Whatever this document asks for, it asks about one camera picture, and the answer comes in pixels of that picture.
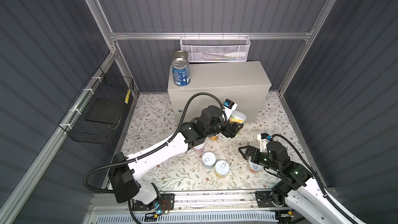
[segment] silver can lid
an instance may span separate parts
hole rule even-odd
[[[185,51],[179,50],[179,51],[176,51],[173,56],[174,56],[174,58],[185,58],[185,59],[187,59],[188,58],[188,53],[185,52]]]
[[[185,58],[176,58],[172,61],[172,67],[175,69],[184,69],[189,66],[189,61]]]

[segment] cabinet top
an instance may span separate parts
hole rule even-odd
[[[174,83],[170,68],[167,91],[175,93],[271,87],[259,61],[190,64],[189,71],[191,82],[180,87]]]

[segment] gray wall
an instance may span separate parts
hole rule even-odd
[[[113,32],[304,32],[325,0],[99,0]],[[278,89],[301,41],[251,42]],[[166,91],[178,41],[119,41],[141,92]],[[268,71],[274,68],[274,74]]]
[[[329,187],[396,223],[398,0],[338,0],[285,97]]]
[[[1,206],[109,49],[84,0],[0,0],[0,15]],[[74,152],[90,166],[73,156]],[[55,205],[51,201],[67,201],[54,196],[72,196],[65,188],[77,187],[74,174],[80,167],[89,169],[99,164],[98,156],[109,158],[109,153],[105,147],[67,140],[57,154],[64,161],[56,159],[40,181],[46,183],[48,192],[39,194],[35,189],[22,213],[27,208],[39,216],[64,211],[49,208]],[[40,201],[29,205],[33,199]],[[19,220],[16,223],[27,223]]]
[[[167,91],[172,54],[179,40],[119,40],[120,48],[141,92]],[[303,41],[252,40],[248,61],[260,61],[278,89]]]

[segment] floral pattern surface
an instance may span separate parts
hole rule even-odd
[[[176,127],[168,94],[141,94],[122,152],[127,155],[146,149],[170,136]],[[221,135],[217,141],[206,139],[205,152],[213,152],[217,159],[230,164],[230,172],[225,178],[217,177],[214,169],[203,167],[202,155],[190,150],[152,168],[142,179],[154,182],[160,191],[271,188],[279,179],[264,170],[252,174],[247,169],[247,161],[238,152],[241,146],[259,147],[257,134],[263,132],[282,134],[290,139],[306,159],[277,93],[268,92],[255,123],[245,123],[234,138]],[[281,138],[275,140],[287,148],[292,161],[301,163],[289,144]]]

